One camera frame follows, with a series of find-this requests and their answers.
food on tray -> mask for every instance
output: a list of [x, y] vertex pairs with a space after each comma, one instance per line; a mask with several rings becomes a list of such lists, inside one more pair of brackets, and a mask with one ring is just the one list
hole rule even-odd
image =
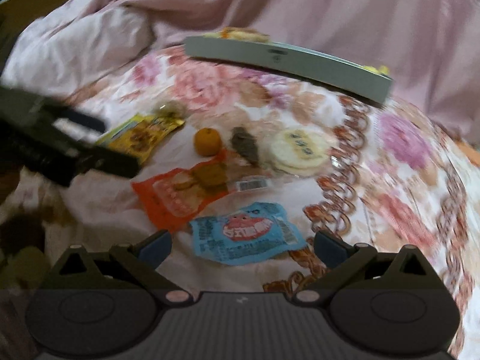
[[225, 27], [220, 32], [208, 32], [206, 38], [235, 39], [237, 41], [268, 43], [270, 37], [252, 28]]
[[253, 166], [259, 162], [256, 139], [244, 127], [235, 127], [230, 140], [233, 149]]
[[159, 230], [174, 232], [192, 220], [208, 204], [229, 194], [226, 185], [225, 150], [192, 169], [176, 168], [132, 187]]
[[190, 222], [195, 254], [230, 266], [258, 263], [307, 243], [280, 204], [256, 202], [228, 216]]
[[380, 66], [378, 69], [373, 66], [362, 66], [362, 68], [376, 74], [381, 74], [382, 76], [388, 76], [390, 73], [390, 70], [386, 66]]
[[277, 169], [294, 175], [312, 176], [328, 161], [329, 147], [322, 135], [293, 128], [277, 133], [270, 151]]
[[217, 130], [203, 128], [198, 130], [193, 138], [195, 151], [203, 157], [217, 155], [222, 148], [222, 138]]
[[153, 149], [185, 121], [175, 115], [135, 115], [97, 141], [97, 145], [137, 157], [144, 163]]

floral bedsheet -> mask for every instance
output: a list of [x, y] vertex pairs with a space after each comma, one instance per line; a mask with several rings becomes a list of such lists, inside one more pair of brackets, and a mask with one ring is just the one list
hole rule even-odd
[[[106, 119], [113, 128], [165, 98], [183, 102], [191, 116], [186, 128], [157, 150], [138, 180], [200, 161], [190, 142], [201, 127], [230, 131], [243, 125], [260, 140], [290, 125], [318, 127], [337, 137], [334, 156], [339, 165], [329, 175], [298, 179], [289, 184], [288, 193], [261, 196], [285, 207], [309, 243], [306, 249], [227, 267], [194, 256], [191, 234], [181, 231], [174, 235], [173, 252], [159, 267], [160, 273], [193, 293], [291, 295], [326, 272], [311, 247], [316, 230], [328, 229], [350, 244], [368, 242], [380, 251], [396, 252], [406, 243], [416, 244], [462, 314], [451, 354], [459, 360], [478, 358], [480, 170], [417, 108], [390, 99], [378, 109], [296, 79], [191, 60], [181, 46], [152, 51], [67, 102]], [[68, 125], [61, 128], [82, 134]], [[24, 175], [7, 203], [53, 207], [57, 214], [47, 223], [52, 259], [73, 240], [96, 250], [155, 231], [127, 181], [91, 172], [77, 177], [68, 190], [58, 191], [50, 184], [45, 187], [45, 180], [33, 182], [35, 177]], [[252, 199], [259, 197], [230, 196], [201, 215], [224, 214]]]

barcode label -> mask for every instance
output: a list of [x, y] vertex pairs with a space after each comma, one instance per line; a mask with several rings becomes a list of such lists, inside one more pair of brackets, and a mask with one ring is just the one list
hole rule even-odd
[[276, 217], [275, 221], [277, 221], [278, 226], [282, 230], [283, 239], [287, 245], [296, 244], [298, 242], [297, 237], [293, 234], [292, 229], [282, 218]]
[[239, 192], [258, 190], [260, 188], [267, 188], [269, 186], [270, 183], [267, 178], [256, 178], [255, 180], [239, 181], [237, 183], [237, 190]]

bed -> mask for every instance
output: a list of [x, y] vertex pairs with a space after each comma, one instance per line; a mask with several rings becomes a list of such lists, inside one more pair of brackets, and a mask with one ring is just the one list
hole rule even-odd
[[[279, 203], [309, 246], [226, 266], [197, 257], [186, 227], [173, 234], [172, 254], [159, 273], [193, 295], [291, 296], [326, 272], [311, 247], [317, 230], [380, 251], [413, 243], [462, 314], [450, 353], [475, 359], [480, 171], [445, 131], [473, 144], [479, 139], [476, 20], [478, 0], [71, 0], [22, 34], [3, 84], [59, 98], [101, 117], [110, 129], [165, 98], [184, 104], [190, 116], [135, 179], [91, 171], [65, 189], [24, 169], [0, 212], [4, 218], [41, 212], [52, 263], [71, 244], [104, 251], [157, 231], [131, 183], [202, 161], [190, 144], [196, 130], [243, 126], [259, 140], [294, 126], [326, 131], [337, 140], [338, 166], [331, 172], [253, 195], [229, 195], [200, 213]], [[276, 41], [363, 65], [387, 65], [395, 80], [392, 96], [383, 107], [372, 107], [320, 84], [186, 56], [186, 35], [228, 25], [255, 27]], [[95, 139], [66, 123], [58, 127]]]

orange snack package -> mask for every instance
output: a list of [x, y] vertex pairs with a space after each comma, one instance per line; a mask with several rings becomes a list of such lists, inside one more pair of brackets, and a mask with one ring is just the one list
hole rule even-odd
[[191, 169], [175, 168], [132, 187], [150, 221], [159, 230], [175, 232], [208, 204], [229, 194], [225, 150]]

